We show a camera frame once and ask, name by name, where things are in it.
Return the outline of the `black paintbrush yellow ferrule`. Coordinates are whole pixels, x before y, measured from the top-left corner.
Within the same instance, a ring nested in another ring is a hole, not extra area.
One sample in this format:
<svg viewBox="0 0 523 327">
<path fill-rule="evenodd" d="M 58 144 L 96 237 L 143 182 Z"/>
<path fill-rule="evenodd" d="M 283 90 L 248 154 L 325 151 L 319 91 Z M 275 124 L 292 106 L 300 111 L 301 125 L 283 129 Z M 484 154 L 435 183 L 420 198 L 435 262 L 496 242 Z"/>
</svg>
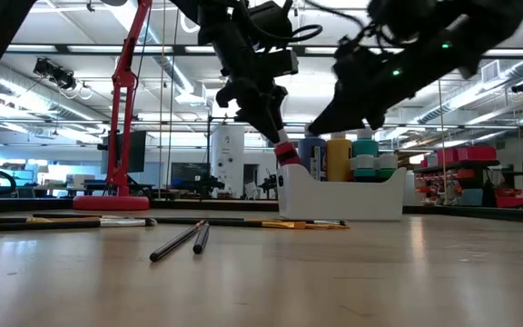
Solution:
<svg viewBox="0 0 523 327">
<path fill-rule="evenodd" d="M 344 223 L 317 223 L 316 221 L 277 221 L 277 220 L 242 220 L 242 219 L 204 219 L 204 218 L 154 218 L 158 223 L 195 224 L 208 223 L 211 226 L 272 228 L 292 230 L 346 230 Z"/>
<path fill-rule="evenodd" d="M 42 218 L 42 217 L 0 217 L 0 223 L 83 223 L 83 222 L 100 222 L 99 217 L 60 217 L 60 218 Z"/>
</svg>

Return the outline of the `red storage bins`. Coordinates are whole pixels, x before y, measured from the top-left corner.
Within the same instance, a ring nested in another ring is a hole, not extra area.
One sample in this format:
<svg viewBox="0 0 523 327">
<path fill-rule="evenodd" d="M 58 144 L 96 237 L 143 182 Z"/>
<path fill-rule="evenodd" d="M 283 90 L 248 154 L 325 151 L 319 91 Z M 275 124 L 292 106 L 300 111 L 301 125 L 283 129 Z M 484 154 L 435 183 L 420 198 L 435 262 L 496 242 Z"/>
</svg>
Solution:
<svg viewBox="0 0 523 327">
<path fill-rule="evenodd" d="M 498 208 L 523 209 L 523 191 L 516 188 L 498 187 L 495 190 Z"/>
</svg>

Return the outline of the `small green paint bottle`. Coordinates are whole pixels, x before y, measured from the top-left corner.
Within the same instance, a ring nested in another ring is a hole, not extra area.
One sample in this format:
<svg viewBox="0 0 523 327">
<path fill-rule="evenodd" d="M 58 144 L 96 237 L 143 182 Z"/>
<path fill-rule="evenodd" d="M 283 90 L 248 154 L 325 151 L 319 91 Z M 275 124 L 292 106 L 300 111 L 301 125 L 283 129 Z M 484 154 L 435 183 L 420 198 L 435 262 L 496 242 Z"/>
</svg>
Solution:
<svg viewBox="0 0 523 327">
<path fill-rule="evenodd" d="M 380 179 L 389 179 L 399 167 L 396 154 L 381 154 L 376 162 L 376 173 Z"/>
</svg>

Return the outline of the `black computer monitor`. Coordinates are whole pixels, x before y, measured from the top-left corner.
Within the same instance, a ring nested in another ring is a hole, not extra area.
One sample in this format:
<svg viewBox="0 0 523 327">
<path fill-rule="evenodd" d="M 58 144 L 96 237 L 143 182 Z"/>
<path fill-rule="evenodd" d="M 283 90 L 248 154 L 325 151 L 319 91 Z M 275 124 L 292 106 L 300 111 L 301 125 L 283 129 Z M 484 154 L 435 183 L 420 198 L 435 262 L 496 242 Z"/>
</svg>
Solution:
<svg viewBox="0 0 523 327">
<path fill-rule="evenodd" d="M 145 131 L 135 131 L 130 133 L 130 146 L 127 164 L 128 173 L 142 173 L 144 171 L 144 158 L 146 149 Z M 102 144 L 97 145 L 97 149 L 101 151 L 101 173 L 106 174 L 108 170 L 108 156 L 109 156 L 109 137 L 103 138 Z"/>
</svg>

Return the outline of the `large blue paint bottle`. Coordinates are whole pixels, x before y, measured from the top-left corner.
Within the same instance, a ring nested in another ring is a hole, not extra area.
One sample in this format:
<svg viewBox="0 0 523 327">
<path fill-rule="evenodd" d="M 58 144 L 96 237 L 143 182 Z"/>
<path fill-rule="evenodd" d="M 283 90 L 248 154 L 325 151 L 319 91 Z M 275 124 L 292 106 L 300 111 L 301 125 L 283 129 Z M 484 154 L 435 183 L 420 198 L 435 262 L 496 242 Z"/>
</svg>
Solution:
<svg viewBox="0 0 523 327">
<path fill-rule="evenodd" d="M 326 141 L 316 136 L 306 136 L 298 142 L 298 153 L 302 165 L 310 176 L 324 182 L 326 180 Z"/>
</svg>

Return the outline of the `red desk lamp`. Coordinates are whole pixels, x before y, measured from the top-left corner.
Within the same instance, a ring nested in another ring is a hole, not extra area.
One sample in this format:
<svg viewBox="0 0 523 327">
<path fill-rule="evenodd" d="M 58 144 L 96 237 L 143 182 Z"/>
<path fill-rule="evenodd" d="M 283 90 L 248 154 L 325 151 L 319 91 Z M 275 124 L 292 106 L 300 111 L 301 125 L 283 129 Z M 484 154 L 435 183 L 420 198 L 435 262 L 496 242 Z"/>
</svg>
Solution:
<svg viewBox="0 0 523 327">
<path fill-rule="evenodd" d="M 150 208 L 146 197 L 130 195 L 128 163 L 131 144 L 133 102 L 138 76 L 133 72 L 133 54 L 143 25 L 150 17 L 153 0 L 136 0 L 133 20 L 123 40 L 113 81 L 113 108 L 108 136 L 105 189 L 114 195 L 82 195 L 73 200 L 73 208 L 93 211 L 143 211 Z"/>
</svg>

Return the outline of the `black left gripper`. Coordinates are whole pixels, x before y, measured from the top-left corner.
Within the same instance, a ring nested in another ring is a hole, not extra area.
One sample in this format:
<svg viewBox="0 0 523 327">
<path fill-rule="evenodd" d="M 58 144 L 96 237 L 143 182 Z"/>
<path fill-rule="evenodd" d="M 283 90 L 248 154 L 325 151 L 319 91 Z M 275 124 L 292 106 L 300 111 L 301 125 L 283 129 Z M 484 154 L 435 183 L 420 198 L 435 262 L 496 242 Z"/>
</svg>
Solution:
<svg viewBox="0 0 523 327">
<path fill-rule="evenodd" d="M 283 129 L 281 104 L 288 92 L 274 82 L 275 77 L 262 73 L 258 58 L 270 51 L 256 52 L 247 27 L 233 20 L 210 26 L 210 44 L 222 64 L 222 75 L 228 78 L 215 95 L 216 103 L 227 108 L 234 101 L 239 106 L 238 120 L 277 144 Z"/>
</svg>

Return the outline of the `small teal paint bottle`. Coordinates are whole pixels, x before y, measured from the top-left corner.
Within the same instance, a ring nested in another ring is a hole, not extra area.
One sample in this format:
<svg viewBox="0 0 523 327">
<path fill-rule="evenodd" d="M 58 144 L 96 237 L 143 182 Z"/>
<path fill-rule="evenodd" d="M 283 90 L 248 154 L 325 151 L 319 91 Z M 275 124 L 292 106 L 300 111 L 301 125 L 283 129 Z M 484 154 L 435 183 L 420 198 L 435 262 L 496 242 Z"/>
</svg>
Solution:
<svg viewBox="0 0 523 327">
<path fill-rule="evenodd" d="M 351 159 L 353 179 L 368 180 L 377 176 L 375 157 L 371 154 L 359 154 Z"/>
</svg>

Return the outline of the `black flat screen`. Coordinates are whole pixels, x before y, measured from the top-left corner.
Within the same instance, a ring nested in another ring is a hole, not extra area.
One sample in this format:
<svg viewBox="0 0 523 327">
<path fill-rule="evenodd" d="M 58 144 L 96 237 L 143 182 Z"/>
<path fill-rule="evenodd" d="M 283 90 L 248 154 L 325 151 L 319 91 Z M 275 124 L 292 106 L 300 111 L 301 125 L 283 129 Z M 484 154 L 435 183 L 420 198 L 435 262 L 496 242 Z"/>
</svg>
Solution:
<svg viewBox="0 0 523 327">
<path fill-rule="evenodd" d="M 170 186 L 181 187 L 186 183 L 199 181 L 208 173 L 206 163 L 172 163 L 170 170 Z"/>
</svg>

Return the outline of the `black ceiling fixture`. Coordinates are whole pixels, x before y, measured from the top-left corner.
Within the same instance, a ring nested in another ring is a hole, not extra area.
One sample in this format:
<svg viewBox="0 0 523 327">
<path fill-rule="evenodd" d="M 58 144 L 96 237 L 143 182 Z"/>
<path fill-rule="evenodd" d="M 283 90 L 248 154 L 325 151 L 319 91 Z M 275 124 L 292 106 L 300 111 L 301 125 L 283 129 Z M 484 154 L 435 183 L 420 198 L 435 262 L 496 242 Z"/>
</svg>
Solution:
<svg viewBox="0 0 523 327">
<path fill-rule="evenodd" d="M 77 86 L 77 81 L 72 71 L 52 63 L 47 58 L 38 58 L 36 60 L 33 73 L 56 84 L 62 90 L 74 90 Z"/>
</svg>

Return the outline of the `shelf red orange bins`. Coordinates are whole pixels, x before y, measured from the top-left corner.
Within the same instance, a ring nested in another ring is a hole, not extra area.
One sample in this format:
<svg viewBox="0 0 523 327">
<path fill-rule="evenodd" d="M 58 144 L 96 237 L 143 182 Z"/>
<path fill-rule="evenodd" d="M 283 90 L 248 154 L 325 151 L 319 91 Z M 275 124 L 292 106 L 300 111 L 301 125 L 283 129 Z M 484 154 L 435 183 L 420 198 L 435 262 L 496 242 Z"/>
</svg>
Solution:
<svg viewBox="0 0 523 327">
<path fill-rule="evenodd" d="M 426 154 L 414 170 L 415 189 L 424 205 L 496 207 L 495 184 L 488 169 L 498 166 L 496 149 L 471 145 Z"/>
</svg>

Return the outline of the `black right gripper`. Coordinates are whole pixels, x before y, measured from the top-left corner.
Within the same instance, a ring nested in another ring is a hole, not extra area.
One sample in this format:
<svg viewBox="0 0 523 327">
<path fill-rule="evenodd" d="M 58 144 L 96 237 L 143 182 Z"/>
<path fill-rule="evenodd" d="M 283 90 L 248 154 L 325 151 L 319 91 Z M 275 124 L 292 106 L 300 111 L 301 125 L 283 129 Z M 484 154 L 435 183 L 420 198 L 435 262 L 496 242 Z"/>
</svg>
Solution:
<svg viewBox="0 0 523 327">
<path fill-rule="evenodd" d="M 332 100 L 310 124 L 313 135 L 348 132 L 364 127 L 378 129 L 385 123 L 386 109 L 374 105 L 374 78 L 384 60 L 360 44 L 358 37 L 343 36 L 332 67 L 337 76 Z"/>
</svg>

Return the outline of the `dark pencil pair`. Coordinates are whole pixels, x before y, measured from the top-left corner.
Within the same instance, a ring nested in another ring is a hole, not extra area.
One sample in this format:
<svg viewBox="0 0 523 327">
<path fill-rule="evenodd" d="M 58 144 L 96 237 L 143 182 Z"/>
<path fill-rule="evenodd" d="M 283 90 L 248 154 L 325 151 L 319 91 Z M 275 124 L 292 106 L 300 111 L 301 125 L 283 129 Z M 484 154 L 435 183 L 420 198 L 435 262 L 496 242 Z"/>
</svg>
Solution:
<svg viewBox="0 0 523 327">
<path fill-rule="evenodd" d="M 175 250 L 180 245 L 184 244 L 186 241 L 188 241 L 191 237 L 193 237 L 205 224 L 204 220 L 199 221 L 194 226 L 188 228 L 184 232 L 178 234 L 174 238 L 172 238 L 169 242 L 164 244 L 163 246 L 159 247 L 158 249 L 154 250 L 149 255 L 149 260 L 153 263 L 160 261 L 162 258 L 164 258 L 167 254 L 169 254 L 171 251 Z"/>
</svg>

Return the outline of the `large teal paint bottle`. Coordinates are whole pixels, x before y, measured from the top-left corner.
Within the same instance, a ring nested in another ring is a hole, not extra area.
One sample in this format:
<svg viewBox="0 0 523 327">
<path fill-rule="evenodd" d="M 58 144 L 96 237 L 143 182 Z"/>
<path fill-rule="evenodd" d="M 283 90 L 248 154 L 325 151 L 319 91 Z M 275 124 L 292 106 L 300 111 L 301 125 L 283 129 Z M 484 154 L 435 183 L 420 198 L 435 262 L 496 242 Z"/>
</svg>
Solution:
<svg viewBox="0 0 523 327">
<path fill-rule="evenodd" d="M 379 144 L 373 138 L 370 128 L 357 131 L 357 139 L 352 143 L 352 156 L 371 155 L 377 157 L 379 154 Z"/>
</svg>

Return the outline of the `black aluminium table frame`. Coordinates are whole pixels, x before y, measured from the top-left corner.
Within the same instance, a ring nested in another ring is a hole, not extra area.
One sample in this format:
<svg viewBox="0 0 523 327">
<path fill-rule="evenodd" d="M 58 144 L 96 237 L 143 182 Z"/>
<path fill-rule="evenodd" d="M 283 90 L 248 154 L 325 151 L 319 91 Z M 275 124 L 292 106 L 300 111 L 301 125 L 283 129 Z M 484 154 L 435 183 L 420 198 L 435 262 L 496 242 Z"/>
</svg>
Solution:
<svg viewBox="0 0 523 327">
<path fill-rule="evenodd" d="M 71 199 L 0 199 L 0 213 L 60 210 L 71 208 Z M 204 210 L 214 212 L 278 212 L 278 204 L 272 201 L 152 201 L 150 208 L 169 210 Z M 523 223 L 523 209 L 499 209 L 466 206 L 404 206 L 403 212 L 406 214 L 449 215 Z"/>
</svg>

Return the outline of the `white plastic bin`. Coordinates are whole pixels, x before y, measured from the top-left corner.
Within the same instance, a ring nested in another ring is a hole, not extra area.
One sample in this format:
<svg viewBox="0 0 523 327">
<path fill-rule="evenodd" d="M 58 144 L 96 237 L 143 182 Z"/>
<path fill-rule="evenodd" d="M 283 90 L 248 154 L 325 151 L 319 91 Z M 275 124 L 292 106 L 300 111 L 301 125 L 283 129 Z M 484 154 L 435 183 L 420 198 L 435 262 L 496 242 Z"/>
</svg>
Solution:
<svg viewBox="0 0 523 327">
<path fill-rule="evenodd" d="M 288 220 L 395 222 L 402 217 L 406 170 L 382 183 L 321 182 L 306 168 L 278 169 L 279 214 Z"/>
</svg>

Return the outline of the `large yellow paint bottle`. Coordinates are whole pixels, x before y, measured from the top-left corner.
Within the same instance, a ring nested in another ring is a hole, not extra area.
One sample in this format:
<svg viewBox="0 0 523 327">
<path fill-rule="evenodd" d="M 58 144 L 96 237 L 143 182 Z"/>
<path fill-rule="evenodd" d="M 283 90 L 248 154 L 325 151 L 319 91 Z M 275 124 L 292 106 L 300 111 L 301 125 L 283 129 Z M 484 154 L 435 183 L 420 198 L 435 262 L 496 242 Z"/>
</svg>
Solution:
<svg viewBox="0 0 523 327">
<path fill-rule="evenodd" d="M 345 133 L 334 133 L 326 143 L 326 178 L 328 182 L 346 182 L 350 171 L 352 143 Z"/>
</svg>

